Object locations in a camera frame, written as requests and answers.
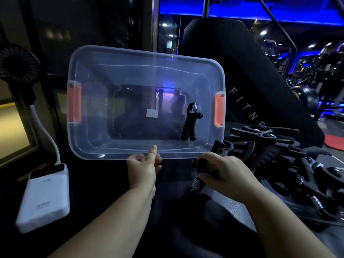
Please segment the black exercise ball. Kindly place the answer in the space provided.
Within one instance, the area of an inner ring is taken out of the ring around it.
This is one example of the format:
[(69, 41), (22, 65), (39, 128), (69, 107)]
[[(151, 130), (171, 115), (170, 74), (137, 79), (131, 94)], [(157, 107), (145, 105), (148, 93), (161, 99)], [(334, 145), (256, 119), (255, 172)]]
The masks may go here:
[(319, 107), (319, 96), (317, 92), (308, 86), (294, 86), (291, 89), (309, 113), (315, 115)]

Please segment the person's left forearm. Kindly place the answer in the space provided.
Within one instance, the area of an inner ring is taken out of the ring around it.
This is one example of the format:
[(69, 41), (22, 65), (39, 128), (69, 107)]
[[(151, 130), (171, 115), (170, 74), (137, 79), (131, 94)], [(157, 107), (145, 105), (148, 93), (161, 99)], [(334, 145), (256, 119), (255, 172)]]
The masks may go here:
[(151, 211), (155, 186), (135, 186), (48, 258), (132, 258)]

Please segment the black hand grip exerciser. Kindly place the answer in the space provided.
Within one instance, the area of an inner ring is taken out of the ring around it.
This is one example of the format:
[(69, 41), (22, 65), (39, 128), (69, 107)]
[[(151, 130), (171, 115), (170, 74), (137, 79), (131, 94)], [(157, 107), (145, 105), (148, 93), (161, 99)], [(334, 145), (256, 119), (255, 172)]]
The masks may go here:
[[(226, 156), (229, 152), (233, 151), (233, 149), (234, 149), (234, 145), (230, 141), (225, 140), (224, 142), (220, 142), (216, 140), (210, 152), (213, 152), (220, 156)], [(216, 178), (219, 177), (219, 172), (211, 171), (209, 162), (205, 159), (195, 160), (194, 166), (196, 168), (197, 174), (205, 173), (205, 174), (210, 174)], [(204, 188), (204, 186), (205, 186), (205, 183), (198, 176), (196, 176), (196, 178), (192, 181), (190, 192), (192, 194), (199, 194)]]
[(203, 118), (203, 113), (198, 111), (196, 103), (190, 103), (186, 110), (186, 120), (184, 123), (181, 139), (183, 141), (196, 140), (196, 121)]

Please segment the white power bank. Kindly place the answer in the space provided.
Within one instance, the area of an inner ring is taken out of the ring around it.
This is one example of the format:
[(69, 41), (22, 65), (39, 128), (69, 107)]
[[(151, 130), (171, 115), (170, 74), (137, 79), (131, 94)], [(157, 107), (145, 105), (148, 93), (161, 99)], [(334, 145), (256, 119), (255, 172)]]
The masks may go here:
[(30, 174), (15, 225), (25, 234), (64, 218), (69, 212), (68, 167), (61, 163)]

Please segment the small black fan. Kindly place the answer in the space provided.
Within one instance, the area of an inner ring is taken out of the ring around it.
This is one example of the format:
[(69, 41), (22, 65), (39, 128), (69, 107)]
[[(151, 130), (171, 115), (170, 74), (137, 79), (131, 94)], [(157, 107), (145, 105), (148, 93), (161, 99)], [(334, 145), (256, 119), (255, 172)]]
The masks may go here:
[(40, 78), (41, 64), (33, 53), (17, 44), (0, 46), (0, 79), (18, 92), (25, 104), (34, 104), (33, 86)]

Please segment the person's right forearm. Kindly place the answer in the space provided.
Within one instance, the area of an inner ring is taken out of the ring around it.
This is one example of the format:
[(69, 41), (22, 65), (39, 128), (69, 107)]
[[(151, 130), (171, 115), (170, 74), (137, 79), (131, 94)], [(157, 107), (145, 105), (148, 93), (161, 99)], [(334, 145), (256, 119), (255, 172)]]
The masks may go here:
[(337, 258), (282, 202), (260, 183), (250, 184), (245, 206), (267, 258)]

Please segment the red floor mat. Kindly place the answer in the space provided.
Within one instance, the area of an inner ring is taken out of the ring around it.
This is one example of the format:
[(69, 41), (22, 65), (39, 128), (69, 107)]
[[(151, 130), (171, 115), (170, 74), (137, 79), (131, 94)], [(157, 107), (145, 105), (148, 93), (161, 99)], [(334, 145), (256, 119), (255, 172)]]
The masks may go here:
[(331, 149), (344, 152), (344, 138), (325, 134), (324, 144)]

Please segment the person's left hand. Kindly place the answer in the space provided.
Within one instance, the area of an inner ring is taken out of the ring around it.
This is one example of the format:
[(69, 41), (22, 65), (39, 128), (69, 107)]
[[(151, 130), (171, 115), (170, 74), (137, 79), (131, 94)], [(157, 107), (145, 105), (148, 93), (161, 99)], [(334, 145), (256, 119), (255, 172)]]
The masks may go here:
[(131, 155), (126, 163), (128, 169), (129, 188), (140, 188), (152, 193), (155, 190), (156, 175), (162, 169), (162, 157), (157, 154), (155, 166), (147, 163), (147, 154)]

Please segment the person's right hand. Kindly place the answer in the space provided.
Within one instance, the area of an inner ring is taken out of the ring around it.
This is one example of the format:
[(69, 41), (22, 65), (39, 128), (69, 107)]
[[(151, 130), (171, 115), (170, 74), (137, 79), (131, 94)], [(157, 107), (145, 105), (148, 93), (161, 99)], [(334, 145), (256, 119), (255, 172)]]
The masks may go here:
[(222, 186), (208, 187), (227, 198), (247, 204), (264, 187), (242, 160), (234, 156), (223, 157), (229, 169), (227, 181)]

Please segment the black gym machines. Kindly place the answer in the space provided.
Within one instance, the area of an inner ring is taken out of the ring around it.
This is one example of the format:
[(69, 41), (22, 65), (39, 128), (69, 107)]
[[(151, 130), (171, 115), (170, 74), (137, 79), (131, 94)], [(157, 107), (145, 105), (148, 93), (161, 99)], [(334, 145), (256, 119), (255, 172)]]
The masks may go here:
[(320, 51), (306, 51), (295, 59), (293, 72), (287, 72), (289, 55), (279, 55), (274, 63), (290, 88), (308, 86), (319, 96), (319, 107), (312, 118), (325, 117), (344, 122), (344, 41), (334, 50), (327, 43)]

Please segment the pile of black grip trainers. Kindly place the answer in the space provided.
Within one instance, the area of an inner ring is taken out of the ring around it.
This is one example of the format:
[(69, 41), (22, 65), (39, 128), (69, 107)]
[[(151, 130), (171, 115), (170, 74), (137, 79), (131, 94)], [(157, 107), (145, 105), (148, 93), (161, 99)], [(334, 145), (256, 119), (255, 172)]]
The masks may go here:
[(296, 216), (344, 226), (344, 169), (317, 161), (323, 148), (301, 147), (300, 131), (264, 125), (232, 128), (223, 155), (235, 156)]

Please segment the clear plastic bin orange handles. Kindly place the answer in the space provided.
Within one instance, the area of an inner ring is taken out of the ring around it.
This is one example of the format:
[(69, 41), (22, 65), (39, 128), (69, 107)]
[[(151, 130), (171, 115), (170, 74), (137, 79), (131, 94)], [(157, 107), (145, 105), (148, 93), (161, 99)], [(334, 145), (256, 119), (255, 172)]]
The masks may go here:
[[(74, 51), (67, 82), (71, 151), (84, 160), (125, 160), (151, 146), (164, 159), (194, 159), (225, 133), (225, 75), (218, 62), (87, 45)], [(181, 139), (196, 103), (196, 140)]]

